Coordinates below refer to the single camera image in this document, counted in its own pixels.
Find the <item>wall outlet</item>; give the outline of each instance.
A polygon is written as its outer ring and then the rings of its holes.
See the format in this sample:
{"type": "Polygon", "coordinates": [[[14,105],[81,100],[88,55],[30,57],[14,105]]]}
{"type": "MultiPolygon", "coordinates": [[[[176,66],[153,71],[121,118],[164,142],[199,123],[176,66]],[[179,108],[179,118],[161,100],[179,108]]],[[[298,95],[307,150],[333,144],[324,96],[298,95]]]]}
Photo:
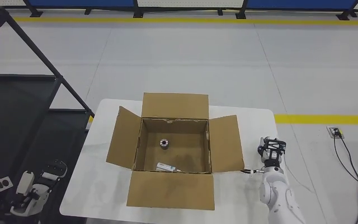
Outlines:
{"type": "MultiPolygon", "coordinates": [[[[335,129],[336,129],[336,128],[338,128],[338,127],[330,127],[330,126],[327,126],[327,130],[328,130],[329,136],[331,136],[331,138],[334,138],[334,137],[335,137],[335,129]]],[[[340,130],[340,128],[338,128],[338,130],[341,132],[342,138],[344,139],[345,136],[343,135],[342,130],[340,130]]]]}

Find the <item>cardboard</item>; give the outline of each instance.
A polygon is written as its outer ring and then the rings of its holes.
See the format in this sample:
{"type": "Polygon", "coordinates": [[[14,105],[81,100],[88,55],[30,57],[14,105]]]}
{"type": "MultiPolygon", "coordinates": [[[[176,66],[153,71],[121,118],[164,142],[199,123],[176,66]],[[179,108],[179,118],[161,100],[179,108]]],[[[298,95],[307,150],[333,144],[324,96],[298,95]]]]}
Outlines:
{"type": "Polygon", "coordinates": [[[211,174],[133,171],[127,206],[214,210],[211,174]]]}
{"type": "Polygon", "coordinates": [[[143,118],[209,118],[209,98],[202,94],[144,93],[143,118]]]}
{"type": "Polygon", "coordinates": [[[107,162],[133,170],[127,206],[214,210],[213,172],[244,168],[237,117],[209,120],[207,95],[145,93],[142,117],[120,107],[107,162]]]}

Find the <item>yellow tape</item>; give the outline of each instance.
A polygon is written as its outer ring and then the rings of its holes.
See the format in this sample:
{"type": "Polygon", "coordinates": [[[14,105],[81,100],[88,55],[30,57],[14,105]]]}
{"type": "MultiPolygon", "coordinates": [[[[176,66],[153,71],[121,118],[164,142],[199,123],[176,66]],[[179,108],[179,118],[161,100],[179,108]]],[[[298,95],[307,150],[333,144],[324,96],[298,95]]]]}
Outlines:
{"type": "Polygon", "coordinates": [[[355,124],[358,115],[275,114],[277,124],[355,124]]]}
{"type": "Polygon", "coordinates": [[[212,23],[212,24],[274,24],[274,25],[345,25],[357,26],[358,21],[341,20],[237,20],[232,18],[71,18],[15,17],[17,22],[91,22],[91,23],[212,23]]]}

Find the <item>blue wall panel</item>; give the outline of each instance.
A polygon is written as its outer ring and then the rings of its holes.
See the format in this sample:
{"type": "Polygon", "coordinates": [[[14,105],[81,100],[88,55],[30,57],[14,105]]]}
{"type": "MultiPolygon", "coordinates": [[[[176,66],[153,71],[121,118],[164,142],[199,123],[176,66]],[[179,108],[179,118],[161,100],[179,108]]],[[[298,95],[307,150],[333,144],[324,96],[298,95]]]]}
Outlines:
{"type": "Polygon", "coordinates": [[[354,0],[248,0],[249,8],[349,8],[354,0]]]}
{"type": "Polygon", "coordinates": [[[133,0],[29,0],[33,6],[133,6],[133,0]]]}

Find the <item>white table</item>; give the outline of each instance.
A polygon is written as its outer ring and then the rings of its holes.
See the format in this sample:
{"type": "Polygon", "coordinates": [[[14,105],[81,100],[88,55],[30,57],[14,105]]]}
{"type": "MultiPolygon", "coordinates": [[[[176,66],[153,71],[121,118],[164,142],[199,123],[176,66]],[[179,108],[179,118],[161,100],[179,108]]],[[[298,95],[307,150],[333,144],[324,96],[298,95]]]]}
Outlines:
{"type": "MultiPolygon", "coordinates": [[[[101,101],[76,168],[60,206],[66,216],[144,223],[268,223],[268,208],[260,202],[261,175],[241,172],[214,174],[215,210],[127,207],[131,171],[106,162],[119,106],[140,115],[141,101],[101,101]]],[[[210,118],[236,114],[245,167],[263,166],[257,153],[261,137],[277,137],[274,115],[266,109],[210,106],[210,118]]]]}

